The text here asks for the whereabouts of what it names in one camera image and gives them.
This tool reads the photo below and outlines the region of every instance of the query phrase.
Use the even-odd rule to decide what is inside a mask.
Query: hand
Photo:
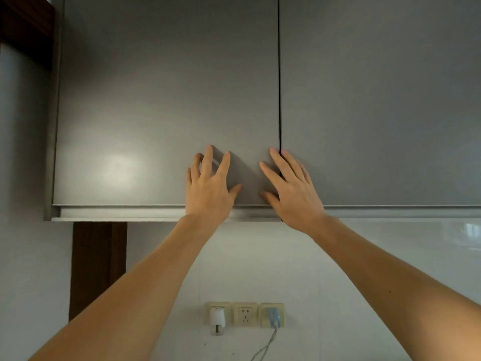
[[[261,162],[261,169],[277,189],[279,199],[267,192],[262,192],[261,197],[271,204],[289,227],[312,236],[316,226],[328,215],[309,173],[288,151],[282,150],[283,157],[274,148],[269,152],[285,180]]]
[[[202,160],[202,173],[199,169],[201,154],[197,153],[192,166],[187,170],[186,206],[187,216],[198,218],[214,230],[230,214],[234,201],[241,192],[242,185],[227,190],[227,173],[230,166],[230,153],[222,158],[219,169],[212,174],[213,148],[207,146]]]

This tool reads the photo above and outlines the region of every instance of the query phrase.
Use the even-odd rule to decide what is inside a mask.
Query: white wall
[[[0,47],[0,359],[68,322],[72,224],[42,221],[49,73]]]
[[[479,226],[472,230],[454,222],[346,223],[481,302]],[[173,225],[130,223],[127,268],[153,250]],[[279,331],[267,360],[409,359],[337,265],[309,238],[283,223],[226,223],[219,228],[185,279],[153,360],[244,361],[268,341],[270,330],[264,329],[229,328],[223,336],[210,336],[202,311],[208,301],[284,303],[287,328]]]

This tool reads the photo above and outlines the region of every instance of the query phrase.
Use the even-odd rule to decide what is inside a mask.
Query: white plug-in device
[[[211,335],[223,335],[225,329],[225,312],[223,307],[212,307],[209,310]]]

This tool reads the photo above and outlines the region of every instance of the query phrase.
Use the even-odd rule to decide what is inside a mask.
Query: person's left arm
[[[155,251],[46,343],[31,361],[149,359],[187,272],[241,191],[227,190],[230,154],[212,173],[212,146],[187,170],[186,215]]]

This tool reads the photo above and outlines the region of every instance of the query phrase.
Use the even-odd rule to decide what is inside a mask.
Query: beige outlet plate
[[[279,316],[280,316],[280,327],[285,328],[286,327],[286,308],[285,308],[284,304],[282,304],[282,303],[262,303],[262,304],[259,304],[259,307],[257,309],[259,325],[262,328],[271,328],[270,321],[269,321],[269,314],[268,314],[269,308],[279,308],[279,311],[280,311],[280,314],[279,314]]]
[[[211,308],[224,308],[224,315],[225,315],[225,326],[228,327],[231,325],[231,311],[230,311],[230,303],[221,302],[221,301],[210,301],[205,304],[205,322],[209,324],[209,314]]]
[[[258,327],[257,303],[232,303],[235,327]]]

